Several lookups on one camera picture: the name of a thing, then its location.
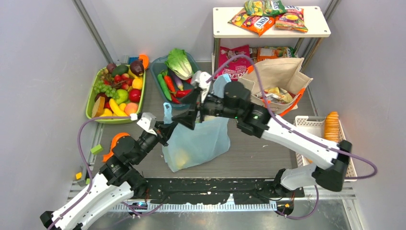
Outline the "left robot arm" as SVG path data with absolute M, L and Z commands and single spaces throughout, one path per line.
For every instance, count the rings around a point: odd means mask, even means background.
M 138 165 L 158 144 L 168 145 L 177 123 L 156 122 L 153 133 L 143 131 L 138 139 L 119 135 L 112 155 L 90 183 L 56 211 L 45 211 L 40 220 L 48 230 L 87 230 L 115 205 L 132 197 L 143 197 L 147 180 L 133 166 Z

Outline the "red white chips bag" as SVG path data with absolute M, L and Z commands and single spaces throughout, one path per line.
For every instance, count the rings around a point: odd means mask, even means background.
M 279 87 L 266 88 L 264 91 L 264 97 L 262 93 L 256 93 L 254 96 L 260 99 L 262 102 L 267 101 L 269 104 L 289 104 L 293 102 L 294 95 L 289 93 L 287 90 Z

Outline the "light blue plastic bag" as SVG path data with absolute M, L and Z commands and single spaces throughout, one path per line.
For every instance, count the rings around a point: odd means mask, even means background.
M 172 172 L 200 165 L 220 156 L 230 148 L 228 118 L 208 116 L 197 122 L 194 130 L 183 125 L 174 129 L 168 146 L 162 147 L 164 160 Z

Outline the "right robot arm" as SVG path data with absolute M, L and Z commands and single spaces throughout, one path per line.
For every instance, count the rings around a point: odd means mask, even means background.
M 278 195 L 311 185 L 333 192 L 342 190 L 350 162 L 350 142 L 336 143 L 298 130 L 280 116 L 271 115 L 267 108 L 251 102 L 250 90 L 237 81 L 225 85 L 222 98 L 214 95 L 204 98 L 203 90 L 196 86 L 184 100 L 190 102 L 189 109 L 172 121 L 193 130 L 198 115 L 233 118 L 243 133 L 281 144 L 312 161 L 300 168 L 279 170 L 273 182 Z

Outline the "beige canvas tote bag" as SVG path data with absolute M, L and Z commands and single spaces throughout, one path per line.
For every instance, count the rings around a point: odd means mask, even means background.
M 301 72 L 304 60 L 304 58 L 288 57 L 260 61 L 248 67 L 247 72 L 238 81 L 251 91 L 251 101 L 263 106 L 265 106 L 264 102 L 254 96 L 260 92 L 259 81 L 254 68 L 259 71 L 263 89 L 279 87 L 293 94 L 293 102 L 289 104 L 270 104 L 270 108 L 275 114 L 284 116 L 289 111 L 297 109 L 298 102 L 313 80 Z

